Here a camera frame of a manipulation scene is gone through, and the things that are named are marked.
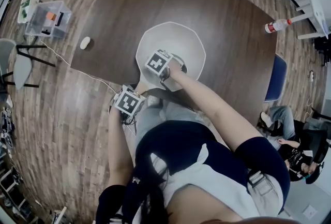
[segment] table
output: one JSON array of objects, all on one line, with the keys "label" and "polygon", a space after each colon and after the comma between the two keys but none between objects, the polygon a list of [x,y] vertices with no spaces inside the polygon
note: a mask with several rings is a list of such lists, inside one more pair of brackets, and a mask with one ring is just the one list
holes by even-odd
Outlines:
[{"label": "table", "polygon": [[313,37],[323,37],[325,36],[328,39],[329,29],[327,28],[327,24],[325,21],[324,11],[321,5],[320,0],[302,0],[300,2],[300,7],[296,8],[296,11],[301,11],[305,7],[310,6],[311,11],[306,12],[305,14],[301,14],[299,16],[291,18],[291,21],[297,22],[301,21],[303,19],[308,19],[314,17],[317,21],[317,24],[320,26],[320,31],[312,34],[305,34],[305,35],[299,35],[297,36],[298,39],[307,39],[307,38],[313,38]]},{"label": "table", "polygon": [[[199,81],[256,124],[268,89],[277,34],[273,19],[248,0],[96,0],[71,67],[118,84],[137,83],[135,54],[144,32],[176,22],[199,35],[206,63]],[[81,40],[93,40],[81,50]]]}]

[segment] shoe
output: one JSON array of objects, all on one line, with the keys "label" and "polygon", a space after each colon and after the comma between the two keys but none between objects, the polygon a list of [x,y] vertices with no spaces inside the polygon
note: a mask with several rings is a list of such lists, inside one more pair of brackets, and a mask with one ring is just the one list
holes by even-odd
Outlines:
[{"label": "shoe", "polygon": [[261,112],[261,120],[264,122],[264,124],[269,128],[273,122],[271,121],[270,116],[268,116],[265,112]]},{"label": "shoe", "polygon": [[161,103],[161,99],[152,95],[147,98],[147,107],[158,106]]},{"label": "shoe", "polygon": [[13,108],[14,105],[12,104],[12,100],[10,98],[10,95],[8,94],[8,97],[7,97],[7,101],[6,101],[6,104],[9,105],[10,108]]}]

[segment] bottle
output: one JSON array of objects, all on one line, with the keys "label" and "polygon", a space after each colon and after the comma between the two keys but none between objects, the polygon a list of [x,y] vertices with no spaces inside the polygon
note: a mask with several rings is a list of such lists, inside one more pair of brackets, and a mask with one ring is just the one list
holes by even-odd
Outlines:
[{"label": "bottle", "polygon": [[267,33],[273,33],[275,31],[280,31],[288,27],[290,24],[292,24],[291,19],[280,19],[276,20],[275,22],[267,23],[265,25],[265,30]]}]

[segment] white basin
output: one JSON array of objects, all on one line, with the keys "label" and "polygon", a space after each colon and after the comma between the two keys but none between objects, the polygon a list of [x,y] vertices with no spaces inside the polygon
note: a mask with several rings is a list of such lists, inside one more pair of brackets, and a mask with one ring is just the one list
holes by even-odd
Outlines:
[{"label": "white basin", "polygon": [[[206,60],[206,52],[195,31],[174,22],[166,22],[147,30],[140,40],[136,60],[140,69],[140,81],[146,83],[149,89],[165,89],[160,79],[145,68],[149,56],[158,49],[179,56],[187,67],[187,75],[198,79]],[[171,78],[165,80],[165,85],[172,91],[182,87]]]}]

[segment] wooden floor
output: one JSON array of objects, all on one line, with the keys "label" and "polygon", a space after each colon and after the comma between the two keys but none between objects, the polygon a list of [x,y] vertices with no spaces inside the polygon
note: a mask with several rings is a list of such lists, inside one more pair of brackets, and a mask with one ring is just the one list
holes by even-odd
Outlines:
[{"label": "wooden floor", "polygon": [[[0,27],[1,38],[22,42],[24,28],[16,23],[20,1],[12,0]],[[95,0],[57,1],[64,1],[72,10],[72,20],[65,39],[46,39],[46,43],[71,62],[86,15]],[[298,15],[290,0],[250,1],[274,19]],[[311,42],[296,39],[297,34],[310,32],[308,22],[300,21],[279,32],[277,39],[277,53],[286,60],[288,71],[283,95],[274,104],[289,105],[298,120],[303,120],[307,111],[310,70],[316,79],[314,106],[321,108],[325,91],[326,70],[320,67],[321,58]],[[66,215],[72,221],[92,223],[98,197],[109,178],[107,109],[113,93],[104,84],[70,69],[51,50],[32,53],[54,62],[56,68],[36,62],[29,83],[39,84],[40,88],[9,89],[18,137],[13,163],[25,180],[28,201],[44,220],[49,210],[67,206]]]}]

